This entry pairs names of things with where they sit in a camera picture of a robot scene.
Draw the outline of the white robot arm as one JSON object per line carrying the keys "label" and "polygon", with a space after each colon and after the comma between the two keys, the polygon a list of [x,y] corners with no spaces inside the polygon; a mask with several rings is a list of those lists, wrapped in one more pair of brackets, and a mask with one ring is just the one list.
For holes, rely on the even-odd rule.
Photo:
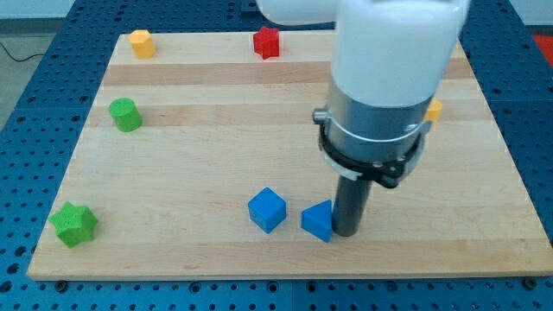
{"label": "white robot arm", "polygon": [[331,80],[313,112],[325,161],[343,179],[394,188],[416,166],[431,99],[466,20],[468,0],[257,0],[285,26],[334,22]]}

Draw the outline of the yellow block behind arm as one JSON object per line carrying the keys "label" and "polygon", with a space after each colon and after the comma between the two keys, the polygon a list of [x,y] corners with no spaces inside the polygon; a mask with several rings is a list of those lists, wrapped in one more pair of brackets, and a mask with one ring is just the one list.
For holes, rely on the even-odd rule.
{"label": "yellow block behind arm", "polygon": [[425,115],[425,121],[436,123],[442,114],[443,103],[440,100],[432,99]]}

